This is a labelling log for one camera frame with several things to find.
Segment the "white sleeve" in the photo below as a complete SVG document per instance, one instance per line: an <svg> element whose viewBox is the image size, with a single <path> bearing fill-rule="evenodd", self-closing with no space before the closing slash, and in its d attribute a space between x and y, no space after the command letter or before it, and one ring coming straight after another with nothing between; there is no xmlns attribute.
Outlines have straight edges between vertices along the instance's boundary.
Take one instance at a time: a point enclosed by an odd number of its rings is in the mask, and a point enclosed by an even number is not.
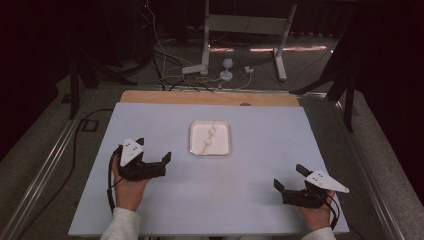
<svg viewBox="0 0 424 240"><path fill-rule="evenodd" d="M140 216L131 210L116 207L112 222L103 233L101 240L138 239Z"/></svg>
<svg viewBox="0 0 424 240"><path fill-rule="evenodd" d="M336 240L330 227L315 230L304 236L301 240Z"/></svg>

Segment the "person's arm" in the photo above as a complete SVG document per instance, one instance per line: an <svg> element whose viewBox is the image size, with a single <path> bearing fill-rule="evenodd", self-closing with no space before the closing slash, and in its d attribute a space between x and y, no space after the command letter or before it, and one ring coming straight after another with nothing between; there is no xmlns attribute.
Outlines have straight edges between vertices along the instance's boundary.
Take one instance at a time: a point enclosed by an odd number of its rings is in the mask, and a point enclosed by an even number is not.
<svg viewBox="0 0 424 240"><path fill-rule="evenodd" d="M149 180L130 182L119 175L118 158L113 159L116 208L112 222L103 233L101 240L138 239L140 216L135 212L143 199L144 189Z"/></svg>
<svg viewBox="0 0 424 240"><path fill-rule="evenodd" d="M331 205L334 191L328 191L327 203ZM335 240L333 231L330 227L330 208L323 204L320 208L299 207L299 211L305 217L309 233L302 240Z"/></svg>

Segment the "person's left hand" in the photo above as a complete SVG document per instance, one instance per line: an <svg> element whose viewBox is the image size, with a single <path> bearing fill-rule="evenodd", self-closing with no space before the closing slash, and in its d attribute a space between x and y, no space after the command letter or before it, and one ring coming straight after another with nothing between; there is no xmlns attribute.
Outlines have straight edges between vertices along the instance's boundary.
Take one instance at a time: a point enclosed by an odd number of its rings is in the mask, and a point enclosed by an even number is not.
<svg viewBox="0 0 424 240"><path fill-rule="evenodd" d="M116 207L125 208L131 211L136 211L143 199L144 188L150 179L131 182L127 181L119 175L118 172L118 157L115 155L112 164L112 172L114 176Z"/></svg>

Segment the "white tabletop surface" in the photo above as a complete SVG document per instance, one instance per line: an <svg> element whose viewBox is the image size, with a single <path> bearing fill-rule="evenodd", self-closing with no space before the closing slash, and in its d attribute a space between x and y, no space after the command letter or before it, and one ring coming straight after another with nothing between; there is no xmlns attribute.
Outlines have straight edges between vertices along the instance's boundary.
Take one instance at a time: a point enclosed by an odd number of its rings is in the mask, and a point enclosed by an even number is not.
<svg viewBox="0 0 424 240"><path fill-rule="evenodd" d="M231 153L190 153L190 125L194 121L227 122ZM109 225L108 164L126 137L144 138L146 162L161 161L172 152L166 176L148 183L137 210L142 219L141 235L305 232L299 211L282 203L273 179L286 189L301 190L305 178L296 172L296 164L327 172L302 107L117 103L70 235L98 236ZM348 231L341 212L335 232Z"/></svg>

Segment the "human hand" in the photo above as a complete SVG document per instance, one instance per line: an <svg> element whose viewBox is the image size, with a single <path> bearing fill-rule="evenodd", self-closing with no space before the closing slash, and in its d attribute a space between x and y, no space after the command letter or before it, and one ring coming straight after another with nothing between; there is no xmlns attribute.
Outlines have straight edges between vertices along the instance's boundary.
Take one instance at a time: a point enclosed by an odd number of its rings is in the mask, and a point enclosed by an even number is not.
<svg viewBox="0 0 424 240"><path fill-rule="evenodd" d="M335 191L327 191L327 203L331 205L333 201ZM306 225L310 231L315 231L321 228L326 228L330 226L330 208L323 204L320 208L304 208L299 207L299 211L305 217Z"/></svg>
<svg viewBox="0 0 424 240"><path fill-rule="evenodd" d="M118 157L113 158L112 172L114 176L116 207L136 211L143 199L144 188L150 179L131 182L119 175Z"/></svg>

